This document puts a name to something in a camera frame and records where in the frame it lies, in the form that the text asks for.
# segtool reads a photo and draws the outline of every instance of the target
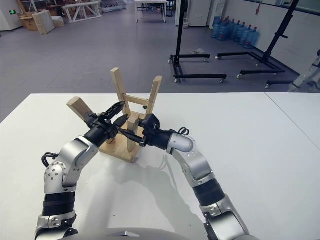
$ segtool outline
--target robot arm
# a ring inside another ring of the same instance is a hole
[[[147,115],[139,126],[144,129],[143,138],[127,130],[120,131],[142,147],[149,145],[166,150],[179,162],[200,203],[209,240],[256,239],[249,236],[246,225],[221,189],[207,159],[197,149],[195,140],[188,136],[189,130],[161,130],[160,121],[153,114]]]
[[[36,240],[62,239],[78,231],[72,228],[76,220],[74,210],[77,182],[81,171],[98,153],[99,147],[108,139],[114,138],[126,122],[128,116],[118,118],[114,124],[111,119],[124,107],[125,102],[114,104],[109,110],[97,116],[89,113],[86,124],[90,130],[67,143],[57,159],[46,166],[44,173],[44,193],[42,215],[38,217],[35,231]]]

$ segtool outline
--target black cable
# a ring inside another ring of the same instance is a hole
[[[180,135],[189,135],[189,133],[190,133],[190,131],[189,131],[189,129],[186,128],[186,127],[182,127],[182,128],[180,128],[180,130],[178,131],[178,134],[180,134]]]
[[[49,163],[47,161],[47,158],[52,158],[52,160],[55,160],[58,156],[59,156],[59,154],[57,154],[57,153],[46,152],[41,157],[41,161],[42,161],[43,165],[47,168],[47,167],[49,167]]]

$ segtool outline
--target wooden stool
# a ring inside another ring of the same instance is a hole
[[[144,119],[147,114],[152,113],[162,81],[162,76],[157,76],[153,80],[153,85],[149,99],[126,94],[123,79],[118,67],[111,70],[111,76],[119,102],[125,102],[122,112],[123,114],[128,114],[129,116],[127,122],[123,125],[122,129],[128,129],[134,132],[136,135],[143,137],[143,128],[139,127],[139,120]],[[131,111],[129,107],[129,102],[146,106],[146,113],[143,114]],[[71,99],[67,103],[67,106],[74,113],[76,113],[83,121],[85,120],[86,115],[92,113],[91,109],[87,106],[87,104],[78,96]],[[128,163],[135,163],[137,161],[136,155],[139,149],[140,146],[137,143],[127,139],[122,134],[118,134],[114,139],[109,139],[108,141],[104,142],[99,148],[100,152],[124,160]]]

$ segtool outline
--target wooden stool leg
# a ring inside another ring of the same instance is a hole
[[[129,119],[127,120],[128,130],[134,132],[134,134],[137,134],[137,132],[138,132],[139,119],[140,119],[139,115],[132,114],[129,117]],[[127,140],[128,152],[131,152],[135,148],[136,145],[137,144],[134,141],[131,141],[131,140],[128,139]]]
[[[92,114],[90,107],[78,96],[72,98],[66,105],[83,121],[86,121],[86,117]]]
[[[156,98],[159,92],[161,81],[162,81],[162,76],[156,76],[155,79],[153,80],[150,99],[149,99],[148,106],[146,108],[145,115],[151,114],[152,111],[154,110],[154,106],[155,106]]]
[[[111,72],[113,84],[115,86],[116,94],[118,95],[119,101],[121,101],[121,102],[126,101],[125,100],[126,91],[125,91],[125,87],[124,87],[124,81],[122,79],[119,68],[115,67],[110,72]],[[131,115],[130,107],[129,107],[129,104],[127,101],[125,102],[125,105],[123,107],[122,112],[123,112],[123,114],[128,114],[128,116]]]

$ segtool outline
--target white tabletop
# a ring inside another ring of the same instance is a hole
[[[320,94],[268,92],[267,95],[320,149]]]
[[[1,123],[1,239],[32,239],[44,199],[41,156],[58,153],[88,130],[66,106],[74,96],[32,94]],[[116,94],[78,96],[97,113],[118,101]],[[266,94],[159,94],[154,113],[162,129],[190,129],[252,235],[320,238],[320,150]],[[154,147],[138,156],[129,164],[97,154],[78,182],[73,226],[79,232],[155,228],[206,239],[199,203],[179,164]]]

